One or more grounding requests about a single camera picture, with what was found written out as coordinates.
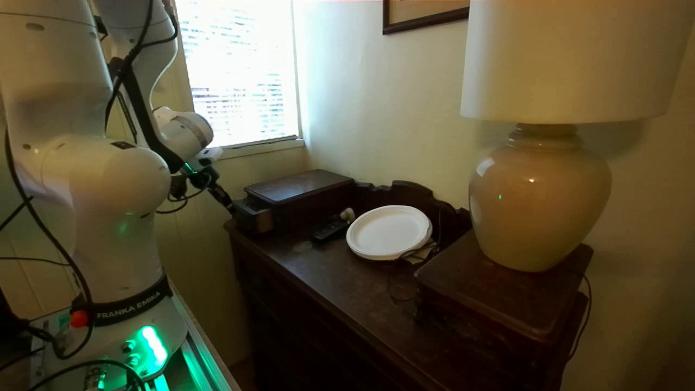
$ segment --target white paper plate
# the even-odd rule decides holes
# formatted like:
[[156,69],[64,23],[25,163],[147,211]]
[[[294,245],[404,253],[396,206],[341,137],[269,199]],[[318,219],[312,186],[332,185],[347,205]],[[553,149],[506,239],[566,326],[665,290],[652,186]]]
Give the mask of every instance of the white paper plate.
[[406,251],[420,248],[432,235],[424,213],[405,205],[387,205],[360,216],[347,229],[347,244],[362,258],[395,260]]

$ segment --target table lamp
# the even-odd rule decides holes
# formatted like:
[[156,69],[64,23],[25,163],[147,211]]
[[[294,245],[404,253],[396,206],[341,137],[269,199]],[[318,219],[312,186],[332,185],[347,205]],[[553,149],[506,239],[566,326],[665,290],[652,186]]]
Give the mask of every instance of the table lamp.
[[469,184],[490,259],[545,271],[584,239],[612,177],[574,124],[666,113],[694,15],[692,0],[471,1],[461,115],[518,123]]

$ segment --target red button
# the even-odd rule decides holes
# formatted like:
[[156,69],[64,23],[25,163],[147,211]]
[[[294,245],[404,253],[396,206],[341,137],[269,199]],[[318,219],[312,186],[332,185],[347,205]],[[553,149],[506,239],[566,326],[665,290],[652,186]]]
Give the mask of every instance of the red button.
[[87,326],[89,315],[85,310],[77,310],[70,315],[70,325],[75,328]]

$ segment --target ceramic lamp base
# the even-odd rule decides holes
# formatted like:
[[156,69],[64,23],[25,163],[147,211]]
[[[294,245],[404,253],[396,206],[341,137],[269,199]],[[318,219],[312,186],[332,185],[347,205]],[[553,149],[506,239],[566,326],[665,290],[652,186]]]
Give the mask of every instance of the ceramic lamp base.
[[477,165],[469,184],[473,228],[493,261],[545,271],[589,233],[608,201],[606,162],[582,148],[572,125],[517,125]]

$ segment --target black remote control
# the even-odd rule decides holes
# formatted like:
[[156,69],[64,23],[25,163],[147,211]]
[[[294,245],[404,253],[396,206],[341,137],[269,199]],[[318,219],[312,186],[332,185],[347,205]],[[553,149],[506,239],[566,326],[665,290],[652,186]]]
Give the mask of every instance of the black remote control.
[[344,233],[350,226],[345,220],[336,220],[311,234],[311,240],[316,243],[323,243]]

